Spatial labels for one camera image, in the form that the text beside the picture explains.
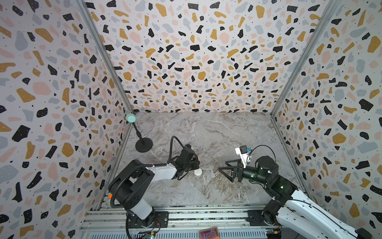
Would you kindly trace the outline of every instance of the mounting plate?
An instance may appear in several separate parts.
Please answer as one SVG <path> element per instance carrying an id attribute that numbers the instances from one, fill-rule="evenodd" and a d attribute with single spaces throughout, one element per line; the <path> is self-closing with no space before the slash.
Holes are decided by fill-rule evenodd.
<path id="1" fill-rule="evenodd" d="M 160 225 L 160 228 L 166 228 L 167 227 L 167 225 L 168 225 L 168 211 L 156 211 L 154 218 L 155 218 L 154 219 L 155 228 L 159 228 L 159 225 Z M 139 223 L 137 215 L 134 215 L 133 218 L 131 219 L 131 221 L 129 222 L 129 228 L 144 228 Z"/>

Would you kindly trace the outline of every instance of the terrazzo wallpaper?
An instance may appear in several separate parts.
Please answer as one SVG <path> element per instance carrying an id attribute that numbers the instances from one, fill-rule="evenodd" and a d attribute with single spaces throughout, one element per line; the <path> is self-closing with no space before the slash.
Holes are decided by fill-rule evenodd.
<path id="1" fill-rule="evenodd" d="M 382 2 L 343 1 L 276 121 L 319 205 L 382 237 Z"/>
<path id="2" fill-rule="evenodd" d="M 328 1 L 86 5 L 136 112 L 267 112 Z"/>
<path id="3" fill-rule="evenodd" d="M 0 1 L 0 19 L 0 238 L 76 238 L 125 106 L 73 1 Z"/>

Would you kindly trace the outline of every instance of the black speckle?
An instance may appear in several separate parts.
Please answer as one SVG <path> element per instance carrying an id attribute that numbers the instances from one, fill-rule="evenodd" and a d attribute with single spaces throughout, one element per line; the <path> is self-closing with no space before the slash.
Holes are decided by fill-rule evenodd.
<path id="1" fill-rule="evenodd" d="M 65 21 L 74 20 L 74 18 L 73 18 L 73 16 L 71 15 L 71 13 L 66 14 L 66 15 L 62 15 L 62 17 L 65 19 Z"/>

